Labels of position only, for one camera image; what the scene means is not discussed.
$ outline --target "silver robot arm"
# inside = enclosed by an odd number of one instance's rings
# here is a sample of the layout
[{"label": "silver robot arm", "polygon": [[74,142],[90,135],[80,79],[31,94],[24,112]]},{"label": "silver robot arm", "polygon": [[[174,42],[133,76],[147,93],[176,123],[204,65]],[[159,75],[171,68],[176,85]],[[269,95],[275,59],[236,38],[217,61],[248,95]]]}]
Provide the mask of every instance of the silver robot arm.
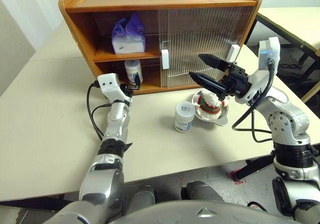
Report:
[{"label": "silver robot arm", "polygon": [[116,74],[100,75],[97,79],[102,93],[112,103],[101,147],[82,182],[79,201],[61,209],[45,224],[104,224],[122,209],[123,155],[130,146],[126,141],[132,99],[120,88]]},{"label": "silver robot arm", "polygon": [[225,72],[219,82],[209,76],[190,72],[192,79],[204,88],[216,93],[220,100],[235,96],[236,102],[252,105],[262,113],[272,133],[274,143],[274,167],[279,177],[272,182],[278,210],[284,216],[293,216],[305,224],[320,222],[320,169],[313,161],[310,137],[306,133],[309,119],[305,113],[290,103],[287,95],[267,84],[276,75],[280,60],[280,44],[277,37],[260,41],[259,67],[252,75],[234,63],[227,63],[216,56],[201,54],[199,57],[209,66]]}]

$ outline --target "transparent sliding door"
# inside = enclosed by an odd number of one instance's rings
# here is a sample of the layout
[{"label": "transparent sliding door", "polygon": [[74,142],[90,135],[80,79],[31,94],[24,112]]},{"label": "transparent sliding door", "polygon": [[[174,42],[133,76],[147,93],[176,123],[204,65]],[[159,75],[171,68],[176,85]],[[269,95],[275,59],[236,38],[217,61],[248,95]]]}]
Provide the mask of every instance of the transparent sliding door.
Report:
[{"label": "transparent sliding door", "polygon": [[161,69],[161,87],[195,85],[189,71],[221,79],[224,73],[205,65],[198,54],[225,60],[231,45],[243,38],[253,10],[253,6],[159,10],[159,45],[169,52],[169,69]]}]

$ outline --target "white jar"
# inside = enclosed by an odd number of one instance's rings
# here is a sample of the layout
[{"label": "white jar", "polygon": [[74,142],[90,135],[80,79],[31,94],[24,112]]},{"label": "white jar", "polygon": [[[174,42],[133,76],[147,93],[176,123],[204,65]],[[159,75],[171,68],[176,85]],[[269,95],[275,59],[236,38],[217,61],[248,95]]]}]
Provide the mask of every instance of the white jar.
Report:
[{"label": "white jar", "polygon": [[176,105],[174,127],[178,132],[184,133],[192,127],[196,109],[189,101],[182,101]]},{"label": "white jar", "polygon": [[142,76],[141,64],[139,60],[126,60],[124,62],[124,67],[126,70],[126,75],[131,85],[136,85],[135,78],[137,73],[140,78],[140,83],[143,82],[144,78]]}]

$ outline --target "black cable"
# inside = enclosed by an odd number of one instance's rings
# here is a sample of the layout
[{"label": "black cable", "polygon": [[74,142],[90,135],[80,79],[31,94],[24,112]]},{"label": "black cable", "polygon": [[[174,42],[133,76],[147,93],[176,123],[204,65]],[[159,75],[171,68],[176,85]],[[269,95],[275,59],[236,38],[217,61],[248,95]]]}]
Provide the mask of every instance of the black cable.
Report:
[{"label": "black cable", "polygon": [[272,138],[267,138],[267,139],[263,139],[263,140],[258,140],[256,138],[256,134],[255,134],[255,110],[252,110],[252,112],[251,112],[251,133],[252,133],[253,140],[256,143],[264,143],[264,142],[272,141]]},{"label": "black cable", "polygon": [[287,64],[279,64],[279,68],[283,69],[301,69],[299,64],[287,65]]},{"label": "black cable", "polygon": [[[111,103],[103,104],[103,105],[99,105],[95,109],[93,109],[93,111],[91,112],[91,116],[92,116],[93,120],[94,120],[94,113],[95,113],[96,110],[98,110],[99,108],[111,107],[111,105],[112,105]],[[98,129],[98,131],[101,133],[101,135],[103,136],[104,133],[99,129],[99,127],[97,125],[95,125],[95,126]]]},{"label": "black cable", "polygon": [[113,218],[115,218],[116,216],[120,215],[121,213],[122,213],[122,210],[118,211],[116,214],[108,217],[108,220],[106,221],[106,223],[109,223]]},{"label": "black cable", "polygon": [[99,132],[99,130],[98,130],[98,127],[97,127],[97,125],[96,125],[96,123],[95,123],[95,120],[94,120],[93,116],[91,115],[91,111],[90,111],[89,97],[90,97],[90,91],[91,91],[91,88],[92,88],[92,87],[97,87],[97,83],[96,83],[96,82],[91,83],[91,85],[90,85],[89,88],[88,88],[88,91],[87,91],[87,93],[86,93],[86,108],[87,108],[87,110],[88,110],[88,114],[89,114],[91,123],[92,123],[92,125],[93,125],[93,128],[94,128],[96,134],[98,135],[100,141],[102,141],[102,136],[100,135],[100,132]]},{"label": "black cable", "polygon": [[264,212],[268,212],[260,203],[256,202],[256,201],[250,201],[248,203],[248,205],[246,205],[247,207],[251,207],[252,205],[256,205],[257,207],[259,207],[262,211]]},{"label": "black cable", "polygon": [[301,203],[295,204],[295,206],[292,208],[292,219],[296,220],[296,210],[300,207]]},{"label": "black cable", "polygon": [[125,189],[123,189],[122,212],[121,212],[121,215],[124,216],[125,214],[126,214],[126,193],[125,193]]},{"label": "black cable", "polygon": [[[241,128],[236,128],[247,116],[249,116],[249,114],[257,108],[257,106],[266,98],[267,93],[269,92],[272,83],[274,81],[274,75],[275,75],[275,64],[274,62],[270,61],[269,62],[269,66],[268,66],[268,70],[269,70],[269,78],[268,78],[268,82],[266,84],[266,87],[264,89],[264,91],[261,93],[261,95],[259,96],[259,98],[249,107],[249,109],[232,125],[232,129],[235,131],[251,131],[252,132],[252,128],[251,129],[241,129]],[[257,132],[263,132],[263,133],[271,133],[268,132],[266,130],[254,130]]]}]

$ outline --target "white wall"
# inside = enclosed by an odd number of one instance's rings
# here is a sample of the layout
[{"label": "white wall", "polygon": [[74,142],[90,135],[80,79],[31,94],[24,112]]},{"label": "white wall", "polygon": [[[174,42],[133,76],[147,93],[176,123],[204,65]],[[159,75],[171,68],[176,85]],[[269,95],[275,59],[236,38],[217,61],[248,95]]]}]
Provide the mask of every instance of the white wall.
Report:
[{"label": "white wall", "polygon": [[35,53],[26,36],[0,0],[0,96]]},{"label": "white wall", "polygon": [[[23,33],[35,49],[62,21],[58,0],[2,0]],[[320,0],[263,0],[262,7],[320,7]],[[274,36],[266,27],[257,25],[249,45]]]}]

